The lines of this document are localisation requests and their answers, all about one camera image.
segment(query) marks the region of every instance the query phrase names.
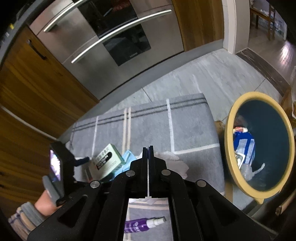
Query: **oven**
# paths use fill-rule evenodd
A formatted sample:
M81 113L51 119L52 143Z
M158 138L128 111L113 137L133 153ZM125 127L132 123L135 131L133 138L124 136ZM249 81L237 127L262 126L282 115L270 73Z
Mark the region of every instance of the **oven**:
M184 50L170 0L56 0L30 27L98 99Z

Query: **sleeve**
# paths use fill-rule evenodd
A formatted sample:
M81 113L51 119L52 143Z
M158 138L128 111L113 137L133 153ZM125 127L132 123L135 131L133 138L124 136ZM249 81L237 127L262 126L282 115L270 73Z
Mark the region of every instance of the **sleeve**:
M22 240L26 240L29 233L44 220L45 217L34 205L27 202L18 207L17 212L8 219L8 222Z

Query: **oven handle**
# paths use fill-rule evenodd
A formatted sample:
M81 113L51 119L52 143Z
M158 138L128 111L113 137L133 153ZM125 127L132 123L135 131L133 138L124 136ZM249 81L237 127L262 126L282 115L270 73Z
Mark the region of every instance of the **oven handle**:
M74 58L71 63L77 63L79 60L81 60L93 47L95 47L97 44L100 44L100 43L104 43L105 41L111 39L112 37L124 32L125 30L127 29L130 29L142 22L146 22L150 19L153 19L153 18L157 18L159 16L163 16L163 15L166 15L166 14L169 14L169 13L172 13L172 10L165 10L165 11L161 11L161 12L157 12L157 13L154 13L154 14L151 14L151 15L148 15L148 16L145 16L143 18L139 18L137 20L134 20L132 22L129 22L128 24L126 25L123 25L119 28L117 28L116 30L106 34L105 36L103 36L102 38L100 38L98 41L96 41L95 43L93 43L91 46L89 46L87 49L83 50L76 58Z
M57 17L55 17L43 30L43 32L48 33L60 20L63 19L68 13L72 12L74 9L78 8L82 4L88 2L90 0L79 0L78 2L71 4L66 9L64 9Z

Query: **hand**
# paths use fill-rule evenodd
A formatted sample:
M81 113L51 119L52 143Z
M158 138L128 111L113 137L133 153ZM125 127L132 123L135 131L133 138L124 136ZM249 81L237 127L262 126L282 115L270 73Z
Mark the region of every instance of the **hand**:
M58 210L58 207L56 207L56 205L51 201L47 190L41 194L34 206L43 216L46 217Z

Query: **gray cuff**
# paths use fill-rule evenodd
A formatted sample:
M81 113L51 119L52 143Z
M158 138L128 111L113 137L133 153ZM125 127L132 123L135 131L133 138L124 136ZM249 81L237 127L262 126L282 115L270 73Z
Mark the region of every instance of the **gray cuff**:
M39 211L34 207L34 205L30 202L26 202L21 205L21 209L27 218L37 227L41 224L45 218L39 213Z

